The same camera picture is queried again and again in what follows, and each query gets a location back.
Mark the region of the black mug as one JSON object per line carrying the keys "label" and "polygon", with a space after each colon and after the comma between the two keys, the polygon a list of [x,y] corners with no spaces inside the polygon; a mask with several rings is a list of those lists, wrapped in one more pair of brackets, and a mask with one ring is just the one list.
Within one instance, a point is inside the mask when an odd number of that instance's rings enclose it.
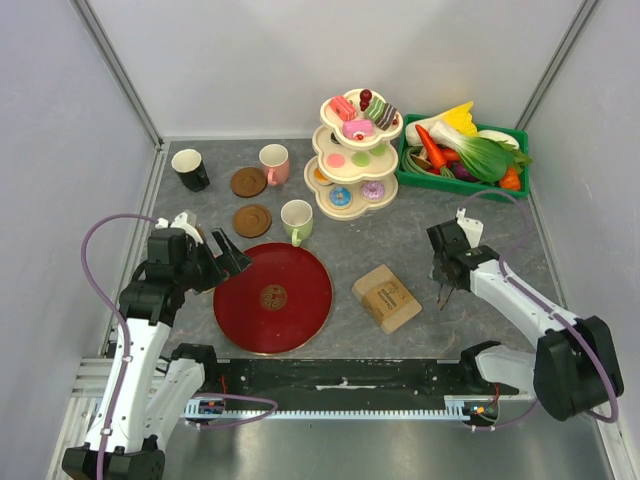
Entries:
{"label": "black mug", "polygon": [[171,167],[182,184],[192,192],[199,192],[210,185],[202,155],[195,149],[183,149],[171,159]]}

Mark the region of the blue white orange donut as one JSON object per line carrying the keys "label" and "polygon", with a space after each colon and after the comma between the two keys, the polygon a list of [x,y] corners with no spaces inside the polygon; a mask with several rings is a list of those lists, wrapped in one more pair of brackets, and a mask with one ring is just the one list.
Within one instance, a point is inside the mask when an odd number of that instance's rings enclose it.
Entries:
{"label": "blue white orange donut", "polygon": [[334,209],[345,209],[352,203],[352,194],[344,186],[335,186],[329,192],[329,202]]}

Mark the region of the purple sprinkled donut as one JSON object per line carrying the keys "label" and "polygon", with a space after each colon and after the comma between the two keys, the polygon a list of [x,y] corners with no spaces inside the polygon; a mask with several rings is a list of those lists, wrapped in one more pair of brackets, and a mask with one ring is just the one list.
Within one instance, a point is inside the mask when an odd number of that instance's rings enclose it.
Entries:
{"label": "purple sprinkled donut", "polygon": [[385,193],[385,185],[380,181],[365,181],[360,185],[360,195],[369,203],[378,203],[382,201]]}

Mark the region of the orange glazed donut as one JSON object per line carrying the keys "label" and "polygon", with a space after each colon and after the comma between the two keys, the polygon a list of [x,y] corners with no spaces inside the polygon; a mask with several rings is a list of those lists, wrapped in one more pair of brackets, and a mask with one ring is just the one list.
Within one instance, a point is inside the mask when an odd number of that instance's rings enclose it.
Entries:
{"label": "orange glazed donut", "polygon": [[313,176],[315,181],[321,186],[329,186],[332,184],[332,181],[326,177],[318,167],[315,168]]}

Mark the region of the brown layered cake slice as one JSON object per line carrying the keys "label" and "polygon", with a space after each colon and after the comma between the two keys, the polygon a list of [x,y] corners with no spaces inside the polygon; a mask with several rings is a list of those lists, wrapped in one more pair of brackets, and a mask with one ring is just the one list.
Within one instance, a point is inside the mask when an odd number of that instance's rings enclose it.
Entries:
{"label": "brown layered cake slice", "polygon": [[381,115],[378,117],[375,124],[382,130],[388,130],[398,123],[396,115],[397,109],[393,105],[386,103]]}

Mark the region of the light green mug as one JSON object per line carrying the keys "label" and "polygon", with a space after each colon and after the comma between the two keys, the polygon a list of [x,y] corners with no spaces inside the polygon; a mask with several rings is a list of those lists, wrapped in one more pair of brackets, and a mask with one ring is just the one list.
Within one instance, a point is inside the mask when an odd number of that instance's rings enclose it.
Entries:
{"label": "light green mug", "polygon": [[299,247],[312,232],[312,206],[301,199],[290,200],[282,206],[280,216],[291,244],[294,247]]}

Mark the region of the green sandwich cookie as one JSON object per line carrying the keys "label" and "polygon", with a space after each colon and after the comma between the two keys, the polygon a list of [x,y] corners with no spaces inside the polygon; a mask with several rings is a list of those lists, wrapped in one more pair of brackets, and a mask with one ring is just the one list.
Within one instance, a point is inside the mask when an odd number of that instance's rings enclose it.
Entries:
{"label": "green sandwich cookie", "polygon": [[370,153],[374,156],[381,156],[385,153],[386,146],[384,144],[379,144],[375,148],[370,150]]}
{"label": "green sandwich cookie", "polygon": [[351,160],[352,160],[352,163],[359,168],[365,168],[370,163],[370,157],[365,152],[353,153],[351,156]]}

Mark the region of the pink layered cake slice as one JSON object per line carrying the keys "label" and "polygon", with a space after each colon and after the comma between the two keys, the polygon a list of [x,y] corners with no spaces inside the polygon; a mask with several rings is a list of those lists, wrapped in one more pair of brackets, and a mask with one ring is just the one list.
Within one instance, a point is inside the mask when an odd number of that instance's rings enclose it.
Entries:
{"label": "pink layered cake slice", "polygon": [[375,133],[375,125],[369,119],[354,119],[345,121],[342,134],[349,140],[362,141]]}

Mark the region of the metal serving tongs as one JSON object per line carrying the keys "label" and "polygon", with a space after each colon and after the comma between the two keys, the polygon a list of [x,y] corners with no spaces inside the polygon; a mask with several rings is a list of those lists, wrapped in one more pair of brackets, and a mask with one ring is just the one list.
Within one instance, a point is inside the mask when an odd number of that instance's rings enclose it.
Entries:
{"label": "metal serving tongs", "polygon": [[441,284],[439,286],[439,291],[436,299],[436,305],[439,310],[443,310],[445,308],[454,290],[454,286],[450,286],[447,284]]}

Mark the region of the pink mug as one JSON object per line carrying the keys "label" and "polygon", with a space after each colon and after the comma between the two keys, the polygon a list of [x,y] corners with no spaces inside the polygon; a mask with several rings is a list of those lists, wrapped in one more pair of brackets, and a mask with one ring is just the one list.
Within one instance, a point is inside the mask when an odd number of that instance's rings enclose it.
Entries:
{"label": "pink mug", "polygon": [[281,144],[269,144],[259,152],[259,161],[270,186],[284,184],[290,173],[289,152]]}

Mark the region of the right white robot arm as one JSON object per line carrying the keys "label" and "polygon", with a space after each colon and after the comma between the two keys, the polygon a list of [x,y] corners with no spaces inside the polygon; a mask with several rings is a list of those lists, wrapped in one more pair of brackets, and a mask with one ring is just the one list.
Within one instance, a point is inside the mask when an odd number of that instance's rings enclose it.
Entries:
{"label": "right white robot arm", "polygon": [[454,219],[428,228],[432,275],[441,287],[466,291],[486,301],[533,347],[527,353],[498,341],[463,351],[458,381],[467,392],[492,383],[531,393],[554,419],[592,414],[607,404],[605,422],[617,420],[624,383],[606,322],[581,318],[554,304],[518,277],[503,258],[481,245],[475,220]]}

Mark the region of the red layered cake slice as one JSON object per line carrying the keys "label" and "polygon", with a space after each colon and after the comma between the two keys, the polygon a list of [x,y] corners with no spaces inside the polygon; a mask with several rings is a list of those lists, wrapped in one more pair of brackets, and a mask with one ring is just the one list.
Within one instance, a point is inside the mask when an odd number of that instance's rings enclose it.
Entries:
{"label": "red layered cake slice", "polygon": [[352,121],[357,116],[357,109],[353,103],[342,95],[331,98],[329,107],[342,122]]}

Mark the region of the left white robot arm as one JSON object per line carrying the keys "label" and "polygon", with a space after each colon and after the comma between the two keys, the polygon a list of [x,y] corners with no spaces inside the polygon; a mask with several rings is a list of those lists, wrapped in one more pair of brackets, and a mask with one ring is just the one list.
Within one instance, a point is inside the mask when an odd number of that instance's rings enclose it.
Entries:
{"label": "left white robot arm", "polygon": [[176,422],[198,391],[217,387],[215,350],[181,344],[172,353],[158,389],[157,364],[187,292],[208,292],[252,263],[216,228],[212,252],[195,215],[157,219],[147,239],[147,257],[134,270],[116,302],[117,342],[99,410],[78,447],[68,448],[62,469],[73,479],[159,479]]}

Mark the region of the pink sandwich cookie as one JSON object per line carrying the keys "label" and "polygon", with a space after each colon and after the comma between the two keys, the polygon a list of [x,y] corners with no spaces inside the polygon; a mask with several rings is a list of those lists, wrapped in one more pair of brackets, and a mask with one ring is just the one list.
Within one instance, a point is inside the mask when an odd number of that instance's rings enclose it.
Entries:
{"label": "pink sandwich cookie", "polygon": [[326,162],[330,168],[341,168],[345,164],[345,158],[340,154],[330,154]]}

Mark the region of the green layered cake slice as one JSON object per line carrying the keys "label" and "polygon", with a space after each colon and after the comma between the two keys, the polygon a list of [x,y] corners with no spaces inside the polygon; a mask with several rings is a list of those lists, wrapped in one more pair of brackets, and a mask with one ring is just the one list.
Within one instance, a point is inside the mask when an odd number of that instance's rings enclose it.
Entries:
{"label": "green layered cake slice", "polygon": [[373,96],[370,99],[368,107],[364,110],[364,115],[366,118],[376,123],[383,116],[385,108],[386,102],[378,96]]}

